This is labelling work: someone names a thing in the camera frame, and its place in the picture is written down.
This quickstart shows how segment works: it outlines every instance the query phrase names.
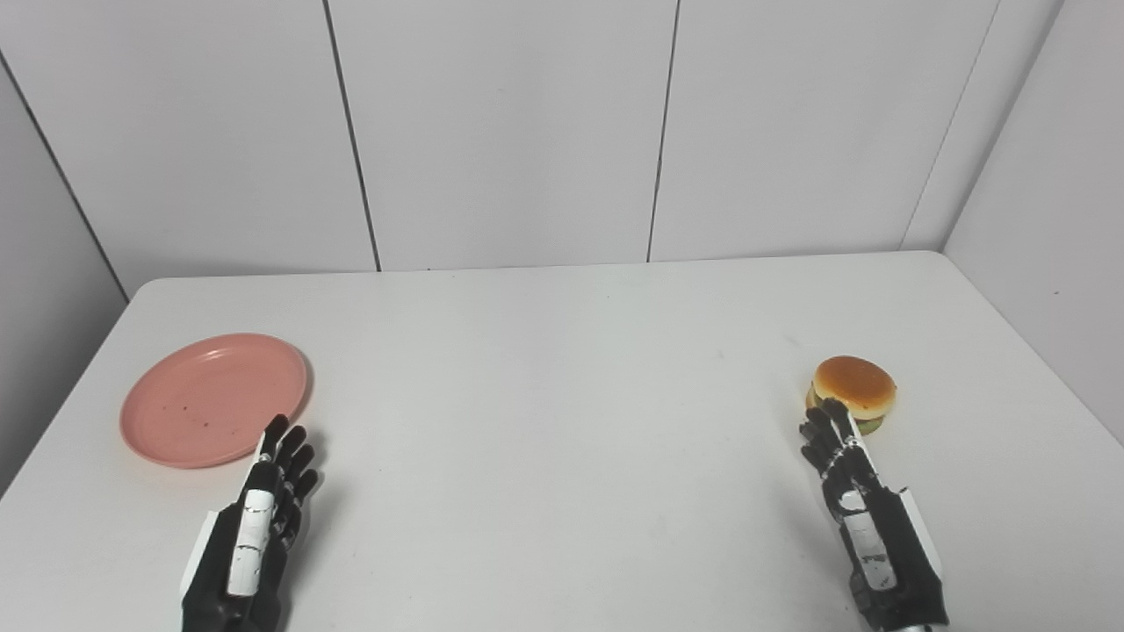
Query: white table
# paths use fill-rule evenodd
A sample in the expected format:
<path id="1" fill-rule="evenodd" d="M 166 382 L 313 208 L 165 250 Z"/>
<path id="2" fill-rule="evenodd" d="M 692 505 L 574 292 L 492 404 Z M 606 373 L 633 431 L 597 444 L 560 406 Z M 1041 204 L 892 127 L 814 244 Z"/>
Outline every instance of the white table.
<path id="1" fill-rule="evenodd" d="M 151 283 L 0 502 L 0 628 L 178 630 L 246 462 L 148 463 L 118 409 L 238 331 L 315 373 L 290 632 L 859 630 L 796 431 L 837 353 L 898 381 L 869 445 L 954 630 L 1124 622 L 1124 449 L 951 263 L 891 253 Z"/>

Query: pink plate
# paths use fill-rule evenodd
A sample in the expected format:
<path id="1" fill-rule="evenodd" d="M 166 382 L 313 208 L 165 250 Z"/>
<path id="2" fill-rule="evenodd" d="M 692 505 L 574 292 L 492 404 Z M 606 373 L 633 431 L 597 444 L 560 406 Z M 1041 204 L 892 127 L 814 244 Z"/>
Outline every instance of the pink plate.
<path id="1" fill-rule="evenodd" d="M 228 334 L 189 344 L 157 362 L 121 406 L 134 452 L 174 468 L 206 468 L 252 452 L 270 421 L 292 417 L 308 371 L 291 344 Z"/>

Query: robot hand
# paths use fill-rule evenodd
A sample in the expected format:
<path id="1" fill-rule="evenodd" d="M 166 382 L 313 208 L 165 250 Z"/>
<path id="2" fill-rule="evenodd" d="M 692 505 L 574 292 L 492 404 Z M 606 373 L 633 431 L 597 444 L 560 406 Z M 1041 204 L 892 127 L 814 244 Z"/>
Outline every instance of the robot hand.
<path id="1" fill-rule="evenodd" d="M 184 571 L 183 632 L 274 632 L 278 586 L 316 486 L 312 446 L 278 415 L 265 427 L 238 499 L 208 513 Z"/>
<path id="2" fill-rule="evenodd" d="M 879 632 L 946 626 L 941 561 L 913 495 L 879 481 L 842 403 L 827 399 L 807 417 L 800 452 L 819 472 L 824 502 L 840 525 L 859 612 Z"/>

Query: white wall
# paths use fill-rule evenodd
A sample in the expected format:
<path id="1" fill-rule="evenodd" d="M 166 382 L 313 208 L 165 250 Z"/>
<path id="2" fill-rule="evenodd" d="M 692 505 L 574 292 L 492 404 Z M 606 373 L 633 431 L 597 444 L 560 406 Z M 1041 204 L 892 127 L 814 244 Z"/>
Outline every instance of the white wall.
<path id="1" fill-rule="evenodd" d="M 332 0 L 384 269 L 643 262 L 676 0 Z"/>
<path id="2" fill-rule="evenodd" d="M 1068 0 L 946 253 L 1124 440 L 1122 60 L 1124 4 Z"/>
<path id="3" fill-rule="evenodd" d="M 0 494 L 124 308 L 0 69 Z"/>
<path id="4" fill-rule="evenodd" d="M 685 0 L 652 259 L 939 247 L 1054 3 Z"/>
<path id="5" fill-rule="evenodd" d="M 128 290 L 939 247 L 1059 0 L 6 0 Z M 680 6 L 678 38 L 676 8 Z M 664 98 L 672 44 L 670 111 Z"/>
<path id="6" fill-rule="evenodd" d="M 317 0 L 4 0 L 0 45 L 129 292 L 374 270 Z"/>

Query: sesame-free bun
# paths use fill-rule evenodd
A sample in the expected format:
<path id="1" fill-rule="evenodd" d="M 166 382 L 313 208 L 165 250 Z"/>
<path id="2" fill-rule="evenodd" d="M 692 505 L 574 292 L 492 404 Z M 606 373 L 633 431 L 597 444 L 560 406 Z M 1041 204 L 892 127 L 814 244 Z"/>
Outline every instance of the sesame-free bun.
<path id="1" fill-rule="evenodd" d="M 856 423 L 881 424 L 894 406 L 897 390 L 894 378 L 878 364 L 852 355 L 836 355 L 816 367 L 808 398 L 839 399 L 851 410 Z"/>

